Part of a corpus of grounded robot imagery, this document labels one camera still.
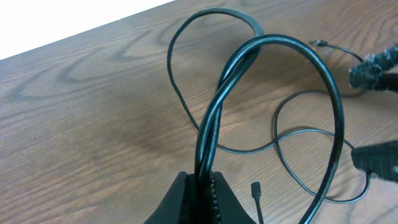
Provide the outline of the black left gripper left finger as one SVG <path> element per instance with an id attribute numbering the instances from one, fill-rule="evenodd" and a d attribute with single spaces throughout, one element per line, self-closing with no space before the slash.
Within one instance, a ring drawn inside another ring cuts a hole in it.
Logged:
<path id="1" fill-rule="evenodd" d="M 198 223 L 197 186 L 194 174 L 180 172 L 159 206 L 144 224 Z"/>

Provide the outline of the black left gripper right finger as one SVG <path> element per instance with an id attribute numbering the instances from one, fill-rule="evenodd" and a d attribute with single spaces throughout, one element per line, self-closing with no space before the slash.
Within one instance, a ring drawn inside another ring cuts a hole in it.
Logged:
<path id="1" fill-rule="evenodd" d="M 220 172 L 213 172 L 210 182 L 210 221 L 215 224 L 255 224 L 246 213 Z"/>

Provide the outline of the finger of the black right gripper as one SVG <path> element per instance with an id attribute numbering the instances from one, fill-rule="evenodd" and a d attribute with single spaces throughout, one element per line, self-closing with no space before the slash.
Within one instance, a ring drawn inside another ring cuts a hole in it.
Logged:
<path id="1" fill-rule="evenodd" d="M 358 147 L 351 151 L 351 158 L 355 168 L 397 183 L 397 140 Z"/>
<path id="2" fill-rule="evenodd" d="M 366 91 L 397 93 L 397 43 L 378 54 L 372 54 L 364 62 L 349 70 L 351 88 Z"/>

